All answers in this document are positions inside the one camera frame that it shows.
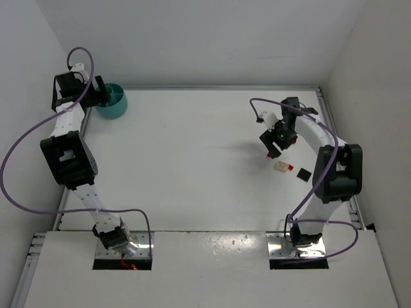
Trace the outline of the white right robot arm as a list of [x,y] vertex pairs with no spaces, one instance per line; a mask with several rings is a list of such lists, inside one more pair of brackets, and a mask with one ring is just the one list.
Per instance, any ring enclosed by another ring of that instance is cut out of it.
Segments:
[[274,113],[256,113],[257,123],[266,130],[259,139],[268,157],[278,158],[284,150],[303,138],[316,154],[312,188],[295,210],[285,218],[286,239],[294,247],[316,244],[333,213],[362,190],[363,149],[337,137],[312,107],[297,97],[278,103],[281,118]]

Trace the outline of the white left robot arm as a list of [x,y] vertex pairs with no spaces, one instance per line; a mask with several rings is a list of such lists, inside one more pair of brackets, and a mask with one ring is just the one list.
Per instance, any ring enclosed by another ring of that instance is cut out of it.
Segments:
[[99,89],[95,89],[83,69],[72,68],[55,80],[60,88],[53,94],[61,96],[52,100],[57,120],[51,135],[40,142],[46,162],[57,184],[74,192],[90,212],[94,220],[92,232],[104,248],[131,256],[135,241],[119,214],[105,202],[96,180],[96,160],[81,134],[87,109],[108,102],[109,93],[99,76]]

